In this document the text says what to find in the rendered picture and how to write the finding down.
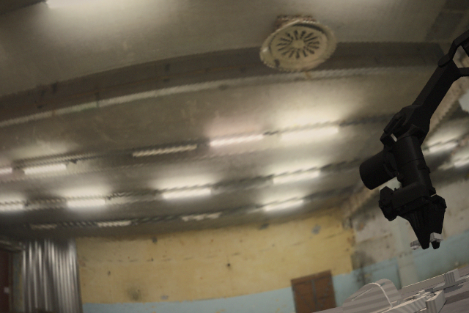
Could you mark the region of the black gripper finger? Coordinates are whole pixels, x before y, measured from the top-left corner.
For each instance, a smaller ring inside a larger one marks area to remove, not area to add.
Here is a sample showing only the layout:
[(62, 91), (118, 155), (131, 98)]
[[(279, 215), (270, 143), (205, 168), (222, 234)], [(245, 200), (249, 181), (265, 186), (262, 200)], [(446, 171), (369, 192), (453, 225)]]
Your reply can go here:
[[(444, 220), (444, 213), (446, 209), (441, 208), (439, 210), (436, 210), (432, 212), (432, 221), (431, 221), (431, 233), (439, 233), (442, 234), (442, 228), (443, 228), (443, 220)], [(432, 247), (433, 249), (437, 249), (440, 247), (440, 242), (437, 242), (436, 240), (432, 242)]]
[(432, 221), (432, 201), (423, 201), (397, 213), (397, 215), (410, 222), (422, 249), (425, 250), (429, 248)]

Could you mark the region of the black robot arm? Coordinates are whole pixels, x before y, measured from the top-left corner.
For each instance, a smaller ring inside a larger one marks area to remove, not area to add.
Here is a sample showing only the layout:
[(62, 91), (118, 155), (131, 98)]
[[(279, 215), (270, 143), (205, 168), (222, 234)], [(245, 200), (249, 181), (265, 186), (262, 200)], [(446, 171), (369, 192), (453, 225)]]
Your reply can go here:
[[(414, 103), (403, 107), (387, 124), (380, 137), (384, 144), (383, 151), (361, 163), (361, 180), (368, 189), (373, 190), (395, 178), (406, 163), (424, 159), (421, 145), (429, 132), (430, 119), (435, 109), (454, 81), (469, 76), (469, 67), (458, 68), (453, 61), (460, 46), (469, 57), (469, 30), (454, 39), (448, 53), (438, 61), (437, 69)], [(391, 134), (394, 134), (396, 141)], [(389, 221), (398, 216), (391, 209), (391, 195), (401, 188), (403, 186), (393, 191), (386, 186), (380, 190), (379, 207)]]

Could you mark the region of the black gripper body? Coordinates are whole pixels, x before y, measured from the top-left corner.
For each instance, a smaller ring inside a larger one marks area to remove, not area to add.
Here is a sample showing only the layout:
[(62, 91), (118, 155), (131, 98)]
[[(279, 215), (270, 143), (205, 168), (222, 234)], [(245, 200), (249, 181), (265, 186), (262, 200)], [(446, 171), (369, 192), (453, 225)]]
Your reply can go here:
[(397, 180), (403, 188), (391, 195), (392, 211), (398, 213), (402, 206), (406, 210), (426, 200), (432, 201), (432, 212), (447, 208), (445, 199), (438, 196), (435, 188), (432, 187), (429, 176), (431, 172), (424, 159), (406, 163), (398, 172)]

